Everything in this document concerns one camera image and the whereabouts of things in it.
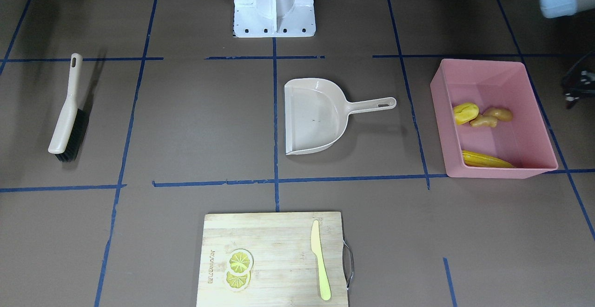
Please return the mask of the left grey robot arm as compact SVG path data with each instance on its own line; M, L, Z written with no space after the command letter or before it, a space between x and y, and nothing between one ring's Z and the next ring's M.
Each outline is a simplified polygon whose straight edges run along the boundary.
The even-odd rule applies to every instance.
M543 17L554 19L593 10L595 0L539 0L539 6ZM594 71L580 67L593 55L594 51L590 50L580 57L562 77L561 87L567 109L573 108L580 100L594 97Z

